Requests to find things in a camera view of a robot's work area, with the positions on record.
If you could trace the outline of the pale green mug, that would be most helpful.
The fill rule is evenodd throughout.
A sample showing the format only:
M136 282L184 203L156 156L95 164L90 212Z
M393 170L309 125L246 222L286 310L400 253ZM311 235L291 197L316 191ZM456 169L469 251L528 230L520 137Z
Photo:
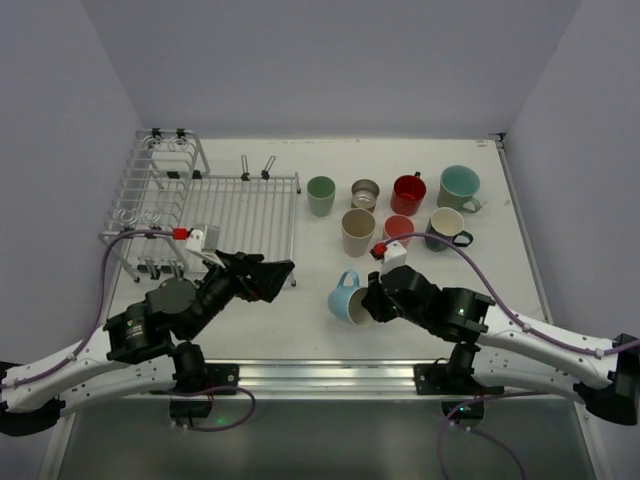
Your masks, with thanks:
M478 213L482 204L475 198L481 181L477 173L463 165L445 168L440 175L437 206L468 214Z

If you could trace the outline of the light green tumbler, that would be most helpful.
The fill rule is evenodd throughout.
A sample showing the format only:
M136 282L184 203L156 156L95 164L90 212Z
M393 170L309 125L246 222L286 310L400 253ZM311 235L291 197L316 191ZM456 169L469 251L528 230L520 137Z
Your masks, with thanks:
M313 215L327 216L333 206L336 192L334 181L327 176L316 176L307 183L307 197Z

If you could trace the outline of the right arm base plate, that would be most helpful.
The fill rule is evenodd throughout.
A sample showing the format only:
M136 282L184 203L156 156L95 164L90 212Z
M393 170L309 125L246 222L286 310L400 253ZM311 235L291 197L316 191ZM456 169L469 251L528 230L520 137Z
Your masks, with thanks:
M413 380L418 395L483 396L505 392L502 386L483 386L470 375L449 375L447 364L415 364Z

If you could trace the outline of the beige tumbler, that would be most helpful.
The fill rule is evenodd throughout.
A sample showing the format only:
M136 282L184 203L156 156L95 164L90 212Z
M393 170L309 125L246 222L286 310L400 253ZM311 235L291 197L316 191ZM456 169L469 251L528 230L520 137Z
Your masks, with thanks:
M361 208L347 211L341 220L343 250L350 257L366 253L376 229L376 219L371 212Z

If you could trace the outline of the light blue mug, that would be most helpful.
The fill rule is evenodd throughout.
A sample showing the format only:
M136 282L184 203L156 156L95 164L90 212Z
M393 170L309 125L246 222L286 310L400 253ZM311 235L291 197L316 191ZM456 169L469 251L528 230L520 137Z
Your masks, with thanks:
M328 308L335 318L353 326L369 326L374 320L362 305L368 288L360 284L355 270L345 271L328 297Z

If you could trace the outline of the dark green mug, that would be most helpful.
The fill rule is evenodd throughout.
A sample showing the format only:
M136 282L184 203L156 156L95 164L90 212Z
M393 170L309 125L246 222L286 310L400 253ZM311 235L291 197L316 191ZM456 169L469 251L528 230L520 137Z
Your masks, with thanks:
M460 248L468 247L474 242L474 236L465 230L463 216L449 207L437 208L431 214L426 233Z

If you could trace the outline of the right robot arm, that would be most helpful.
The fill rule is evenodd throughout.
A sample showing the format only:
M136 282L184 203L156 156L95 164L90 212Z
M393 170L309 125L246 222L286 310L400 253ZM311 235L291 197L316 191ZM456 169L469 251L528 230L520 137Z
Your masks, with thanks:
M369 273L362 305L378 323L401 318L453 344L450 383L553 393L610 423L639 420L639 341L633 336L565 330L490 296L439 288L408 265Z

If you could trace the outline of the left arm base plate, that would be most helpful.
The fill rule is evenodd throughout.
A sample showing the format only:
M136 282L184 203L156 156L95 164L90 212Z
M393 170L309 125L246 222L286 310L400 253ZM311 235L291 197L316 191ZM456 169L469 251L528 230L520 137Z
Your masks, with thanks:
M153 394L209 395L215 387L236 387L240 379L240 365L237 363L204 363L199 366L179 367L174 375L176 384Z

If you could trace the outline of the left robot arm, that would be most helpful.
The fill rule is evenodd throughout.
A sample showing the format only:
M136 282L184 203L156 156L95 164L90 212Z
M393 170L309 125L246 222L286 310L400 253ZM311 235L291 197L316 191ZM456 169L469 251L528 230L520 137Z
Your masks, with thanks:
M214 390L194 339L234 299L272 302L295 268L291 260L267 262L261 254L218 256L202 278L163 281L86 340L31 364L3 363L2 434L40 433L108 398Z

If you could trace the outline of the pink cup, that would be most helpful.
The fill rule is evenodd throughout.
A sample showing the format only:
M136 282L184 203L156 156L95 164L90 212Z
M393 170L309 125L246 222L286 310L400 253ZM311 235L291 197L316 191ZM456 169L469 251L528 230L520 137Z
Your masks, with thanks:
M383 225L383 239L395 238L415 231L413 221L404 215L392 215L388 217Z

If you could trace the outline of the red mug black handle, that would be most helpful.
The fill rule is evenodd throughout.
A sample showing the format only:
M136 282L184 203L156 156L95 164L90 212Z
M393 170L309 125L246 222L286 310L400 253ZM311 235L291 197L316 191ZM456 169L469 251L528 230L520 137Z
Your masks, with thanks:
M415 215L427 194L427 186L420 172L398 177L393 185L390 205L396 214Z

